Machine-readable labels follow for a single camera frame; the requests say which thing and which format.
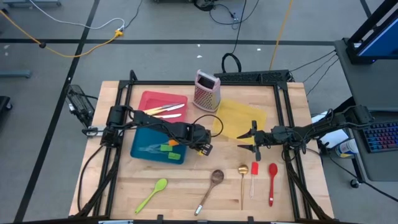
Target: cord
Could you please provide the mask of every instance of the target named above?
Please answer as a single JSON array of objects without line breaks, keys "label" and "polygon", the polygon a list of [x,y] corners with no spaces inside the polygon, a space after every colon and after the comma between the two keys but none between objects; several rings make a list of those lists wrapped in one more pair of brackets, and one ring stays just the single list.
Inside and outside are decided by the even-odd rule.
[{"label": "cord", "polygon": [[59,55],[59,56],[61,56],[61,57],[66,57],[66,58],[77,58],[77,57],[81,57],[81,56],[84,56],[84,55],[88,55],[88,54],[92,53],[92,51],[94,51],[95,49],[97,49],[98,47],[102,47],[102,46],[104,46],[104,45],[106,45],[106,44],[112,42],[114,39],[116,39],[116,38],[118,38],[118,37],[120,37],[120,36],[123,36],[123,32],[121,32],[120,30],[116,30],[116,31],[115,31],[115,35],[114,35],[110,40],[108,40],[107,42],[105,42],[105,43],[103,43],[103,44],[99,44],[99,45],[93,47],[92,49],[90,49],[89,51],[87,51],[87,52],[85,52],[85,53],[83,53],[83,54],[80,54],[80,55],[64,55],[64,54],[61,54],[60,52],[57,52],[56,50],[51,49],[50,47],[47,47],[47,44],[46,44],[46,43],[44,43],[44,42],[41,43],[40,41],[38,41],[37,39],[35,39],[34,37],[32,37],[32,36],[31,36],[30,34],[28,34],[24,29],[22,29],[21,27],[19,27],[19,26],[18,26],[10,17],[8,17],[3,11],[0,11],[0,13],[1,13],[12,25],[14,25],[14,26],[15,26],[16,28],[18,28],[22,33],[24,33],[26,36],[28,36],[30,39],[32,39],[34,42],[36,42],[36,43],[39,45],[40,48],[47,49],[47,50],[49,50],[49,51],[51,51],[51,52],[53,52],[53,53],[55,53],[55,54],[57,54],[57,55]]},{"label": "cord", "polygon": [[202,119],[202,118],[204,118],[204,117],[206,117],[206,116],[212,116],[212,117],[214,117],[214,118],[216,118],[216,119],[218,119],[218,120],[220,121],[220,123],[221,123],[221,131],[219,131],[218,134],[213,135],[213,136],[211,136],[211,137],[214,138],[214,137],[219,136],[219,135],[223,132],[223,130],[224,130],[224,123],[223,123],[223,121],[222,121],[219,117],[217,117],[217,116],[215,116],[215,115],[212,115],[212,114],[205,114],[205,115],[200,116],[199,118],[197,118],[192,124],[195,124],[197,121],[199,121],[200,119]]},{"label": "cord", "polygon": [[[342,165],[338,164],[335,160],[333,160],[333,159],[331,158],[331,156],[330,156],[330,153],[328,153],[328,156],[329,156],[330,160],[331,160],[334,164],[336,164],[338,167],[342,168],[345,172],[349,173],[349,174],[350,174],[351,176],[353,176],[355,179],[358,179],[358,177],[355,176],[352,172],[350,172],[348,169],[345,169]],[[372,188],[373,190],[379,192],[380,194],[382,194],[382,195],[388,197],[389,199],[394,200],[395,202],[398,202],[398,199],[396,199],[395,197],[393,197],[393,196],[391,196],[391,195],[389,195],[389,194],[387,194],[387,193],[385,193],[385,192],[379,190],[377,187],[375,187],[375,186],[373,186],[373,185],[367,183],[365,180],[362,180],[362,182],[363,182],[364,184],[368,185],[368,186],[369,186],[370,188]]]},{"label": "cord", "polygon": [[308,96],[311,91],[317,87],[317,85],[319,84],[319,82],[322,80],[322,78],[326,75],[326,73],[329,71],[330,67],[332,67],[336,62],[338,61],[338,59],[336,59],[331,65],[329,65],[328,69],[326,69],[325,73],[321,76],[321,78],[317,81],[317,83],[312,87],[312,89],[307,93],[306,96]]},{"label": "cord", "polygon": [[81,185],[83,182],[83,175],[85,173],[85,170],[87,168],[88,163],[95,157],[95,155],[97,155],[100,150],[103,148],[103,146],[100,146],[91,156],[90,158],[88,158],[88,160],[86,161],[85,165],[83,166],[82,170],[81,170],[81,174],[80,174],[80,178],[79,178],[79,187],[77,190],[77,209],[80,212],[81,211],[81,206],[80,206],[80,195],[81,195]]},{"label": "cord", "polygon": [[318,58],[318,59],[316,59],[316,60],[313,60],[312,62],[306,63],[306,64],[304,64],[304,65],[301,65],[301,66],[299,66],[299,67],[297,67],[297,68],[291,70],[291,72],[294,72],[294,71],[296,71],[296,70],[298,70],[298,69],[300,69],[300,68],[302,68],[302,67],[305,67],[305,66],[307,66],[307,65],[310,65],[311,63],[317,62],[317,61],[323,59],[324,57],[330,55],[331,53],[333,53],[333,52],[335,52],[335,51],[336,51],[336,50],[332,50],[331,52],[325,54],[324,56],[322,56],[322,57],[320,57],[320,58]]},{"label": "cord", "polygon": [[274,63],[276,50],[278,49],[278,45],[279,45],[279,40],[282,37],[282,33],[283,33],[284,29],[285,29],[285,24],[286,24],[287,18],[289,17],[290,10],[292,8],[292,4],[293,4],[293,0],[290,0],[289,7],[287,8],[287,11],[286,11],[285,19],[284,19],[284,21],[282,23],[282,26],[280,27],[278,38],[276,39],[276,45],[275,45],[274,53],[272,54],[271,64],[269,65],[269,70],[270,71],[272,69],[272,64]]},{"label": "cord", "polygon": [[[232,25],[232,26],[234,26],[235,24],[240,24],[240,23],[246,21],[247,19],[249,19],[249,17],[251,17],[251,15],[253,14],[254,10],[257,8],[257,5],[258,5],[258,4],[259,4],[259,0],[257,0],[256,5],[254,6],[253,10],[250,12],[250,14],[249,14],[245,19],[243,19],[243,17],[241,17],[241,22],[229,22],[229,23],[227,23],[227,22],[218,22],[218,21],[213,17],[213,15],[211,15],[211,11],[212,11],[212,10],[209,11],[209,15],[210,15],[210,18],[211,18],[213,21],[215,21],[217,24],[220,24],[220,25]],[[231,10],[229,10],[229,8],[228,8],[227,6],[225,6],[225,5],[223,5],[223,4],[215,4],[215,5],[213,6],[213,10],[215,10],[217,6],[223,6],[224,8],[226,8],[226,9],[228,10],[228,12],[229,12],[229,15],[231,16],[232,19],[234,19],[234,21],[235,21],[235,20],[237,20],[237,21],[239,20],[239,19],[236,18],[236,16],[231,12]]]},{"label": "cord", "polygon": [[46,13],[43,9],[41,9],[39,6],[37,6],[32,0],[29,0],[29,1],[30,1],[30,3],[32,3],[38,10],[40,10],[41,12],[43,12],[43,14],[45,14],[46,16],[48,16],[49,18],[51,18],[51,19],[54,20],[55,22],[60,22],[60,23],[63,23],[63,24],[71,24],[71,25],[76,25],[76,26],[82,26],[82,27],[86,27],[86,28],[89,28],[89,29],[101,29],[101,28],[103,28],[104,26],[108,25],[109,23],[111,23],[111,22],[113,22],[113,21],[120,20],[120,21],[123,22],[123,25],[122,25],[118,30],[121,30],[121,31],[124,30],[124,20],[121,19],[121,18],[114,18],[114,19],[111,19],[110,21],[108,21],[107,23],[105,23],[104,25],[102,25],[102,26],[100,26],[100,27],[89,27],[89,26],[86,26],[86,25],[84,25],[84,24],[79,24],[79,23],[74,23],[74,22],[66,22],[66,21],[58,20],[58,19],[56,19],[56,18],[50,16],[48,13]]},{"label": "cord", "polygon": [[[245,10],[245,8],[246,8],[246,3],[247,3],[247,0],[244,0],[243,10],[242,10],[242,16],[241,16],[242,18],[243,18],[244,10]],[[223,58],[221,59],[221,69],[223,70],[223,73],[226,73],[226,71],[225,71],[225,65],[224,65],[224,64],[225,64],[225,59],[226,59],[227,57],[229,57],[229,56],[232,57],[232,58],[235,60],[236,65],[238,66],[238,72],[242,72],[242,65],[241,65],[241,62],[239,61],[238,57],[234,55],[234,52],[235,52],[235,50],[236,50],[236,46],[237,46],[237,44],[238,44],[239,33],[241,32],[241,26],[242,26],[242,21],[239,22],[238,34],[236,35],[234,50],[233,50],[231,53],[226,53],[226,54],[224,54]]]},{"label": "cord", "polygon": [[130,22],[127,24],[127,26],[124,29],[127,29],[127,27],[130,26],[131,22],[138,16],[138,12],[139,12],[139,8],[141,7],[141,4],[142,4],[142,0],[137,7],[136,15],[130,20]]},{"label": "cord", "polygon": [[316,72],[322,68],[322,66],[324,66],[326,63],[328,63],[334,56],[331,56],[326,62],[324,62],[323,64],[321,64],[321,66],[319,66],[310,76],[308,76],[303,82],[306,82],[309,78],[311,78],[314,74],[316,74]]}]

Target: wooden table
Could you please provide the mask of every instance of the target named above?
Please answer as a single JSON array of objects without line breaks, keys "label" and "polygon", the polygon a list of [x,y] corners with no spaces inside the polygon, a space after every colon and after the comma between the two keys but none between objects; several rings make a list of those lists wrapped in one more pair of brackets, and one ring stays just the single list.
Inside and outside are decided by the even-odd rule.
[{"label": "wooden table", "polygon": [[[288,86],[295,125],[309,124],[311,122],[310,112],[303,84],[288,83]],[[103,82],[93,120],[94,126],[105,124],[109,108],[114,105],[116,99],[117,87],[118,82]],[[192,104],[194,86],[134,85],[132,89],[131,106],[133,108],[138,108],[142,92],[150,90],[187,96],[186,122],[193,122],[199,116],[207,114]],[[259,129],[264,128],[263,130],[270,131],[271,128],[279,125],[272,87],[222,86],[221,94],[224,99],[249,104],[264,110],[267,113],[266,126],[259,126]],[[287,121],[282,92],[280,97],[284,120]],[[203,118],[200,120],[200,124],[211,129],[213,119],[212,117]],[[251,162],[255,160],[253,153],[236,146],[241,142],[218,136],[211,140],[213,150],[208,157],[199,156],[196,151],[187,149],[184,164],[172,165],[132,158],[130,149],[134,132],[133,130],[127,131],[124,137],[111,218],[154,220],[157,215],[162,214],[165,220],[244,221],[248,219],[248,216],[253,216],[255,221],[294,221],[285,163],[281,158],[282,146],[273,146],[271,149],[261,148],[262,161],[259,162],[259,175],[256,177],[256,197],[250,199],[251,176],[250,174],[245,175],[243,210],[240,210],[241,176],[238,174],[237,168],[241,164],[247,164],[250,167]],[[88,140],[82,166],[97,150],[99,143],[100,137]],[[310,142],[307,147],[317,149],[315,142]],[[98,186],[104,151],[103,149],[89,163],[85,171],[81,191],[82,205],[90,199]],[[278,174],[275,177],[274,205],[270,207],[268,206],[270,188],[268,166],[272,162],[278,165]],[[308,191],[325,213],[333,217],[319,156],[307,151],[306,155],[302,155],[302,165]],[[207,191],[210,185],[210,174],[215,169],[221,169],[225,174],[225,179],[222,184],[213,189],[201,213],[196,217],[193,215],[194,211]],[[136,207],[152,192],[156,181],[160,178],[166,178],[169,181],[167,188],[152,198],[146,207],[136,215],[134,213]],[[70,214],[77,213],[76,193],[77,185]],[[107,196],[108,193],[105,190],[100,214],[104,213],[104,202]],[[297,198],[301,217],[305,217],[302,196],[298,189]]]}]

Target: cheese grater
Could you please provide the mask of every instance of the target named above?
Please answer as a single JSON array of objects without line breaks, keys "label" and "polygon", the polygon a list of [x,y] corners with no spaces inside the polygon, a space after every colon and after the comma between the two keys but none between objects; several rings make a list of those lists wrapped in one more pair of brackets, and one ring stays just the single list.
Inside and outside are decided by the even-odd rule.
[{"label": "cheese grater", "polygon": [[205,111],[216,111],[221,100],[220,83],[219,78],[198,70],[193,104]]}]

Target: gold spoon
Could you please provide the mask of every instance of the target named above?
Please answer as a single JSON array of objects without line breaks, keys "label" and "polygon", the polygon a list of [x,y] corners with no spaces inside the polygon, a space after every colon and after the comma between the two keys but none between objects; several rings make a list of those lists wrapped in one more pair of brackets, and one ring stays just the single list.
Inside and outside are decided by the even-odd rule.
[{"label": "gold spoon", "polygon": [[205,203],[207,197],[210,194],[210,191],[213,189],[213,187],[215,187],[216,185],[220,184],[222,181],[224,180],[224,173],[221,170],[215,170],[210,177],[210,187],[207,190],[207,193],[205,194],[205,196],[203,197],[203,199],[201,200],[198,208],[195,211],[195,216],[199,214],[201,208],[203,208],[203,204]]},{"label": "gold spoon", "polygon": [[242,175],[242,181],[241,181],[241,210],[243,210],[243,176],[249,172],[249,168],[247,165],[240,165],[238,167],[238,172],[239,174]]}]

